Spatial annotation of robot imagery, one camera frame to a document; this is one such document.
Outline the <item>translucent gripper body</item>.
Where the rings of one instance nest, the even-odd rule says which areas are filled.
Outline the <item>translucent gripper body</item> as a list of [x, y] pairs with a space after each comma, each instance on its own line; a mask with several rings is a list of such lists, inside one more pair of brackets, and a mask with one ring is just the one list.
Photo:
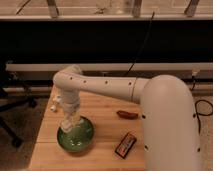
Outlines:
[[80, 113], [79, 113], [79, 110], [76, 109], [74, 110], [72, 113], [67, 113], [65, 115], [65, 119], [64, 121], [67, 120], [67, 121], [70, 121], [72, 124], [73, 124], [73, 127], [75, 125], [78, 124], [79, 120], [80, 120]]

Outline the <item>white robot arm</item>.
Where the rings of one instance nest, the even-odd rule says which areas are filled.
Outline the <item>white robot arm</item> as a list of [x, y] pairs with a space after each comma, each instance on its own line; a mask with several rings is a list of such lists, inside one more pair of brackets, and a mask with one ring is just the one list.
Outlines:
[[181, 79], [85, 76], [71, 65], [58, 71], [53, 83], [61, 94], [64, 132], [78, 123], [81, 91], [130, 101], [142, 109], [146, 171], [202, 171], [194, 99]]

